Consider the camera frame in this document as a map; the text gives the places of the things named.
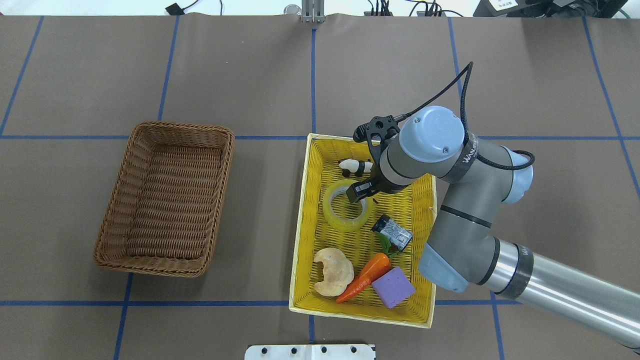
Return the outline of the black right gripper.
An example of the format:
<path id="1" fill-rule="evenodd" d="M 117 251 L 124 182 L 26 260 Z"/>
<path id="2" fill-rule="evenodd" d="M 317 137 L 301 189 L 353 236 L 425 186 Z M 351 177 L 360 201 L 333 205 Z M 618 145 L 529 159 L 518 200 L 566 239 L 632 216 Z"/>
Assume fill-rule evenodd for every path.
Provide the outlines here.
<path id="1" fill-rule="evenodd" d="M 397 194 L 407 187 L 407 185 L 391 182 L 378 170 L 371 171 L 369 180 L 357 181 L 348 186 L 346 196 L 350 203 L 358 203 L 365 198 L 374 196 L 375 193 Z"/>

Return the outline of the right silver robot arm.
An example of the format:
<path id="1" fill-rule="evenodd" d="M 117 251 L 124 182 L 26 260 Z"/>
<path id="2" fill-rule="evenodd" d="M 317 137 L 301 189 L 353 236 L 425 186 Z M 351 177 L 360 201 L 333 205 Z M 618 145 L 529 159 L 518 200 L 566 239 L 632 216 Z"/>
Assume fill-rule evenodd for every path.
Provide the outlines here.
<path id="1" fill-rule="evenodd" d="M 496 235 L 503 210 L 533 182 L 534 166 L 525 155 L 478 137 L 464 110 L 441 105 L 375 116 L 352 139 L 368 146 L 373 166 L 368 178 L 347 191 L 351 202 L 400 193 L 426 176 L 447 184 L 420 252 L 421 276 L 456 293 L 485 287 L 638 353 L 637 292 Z"/>

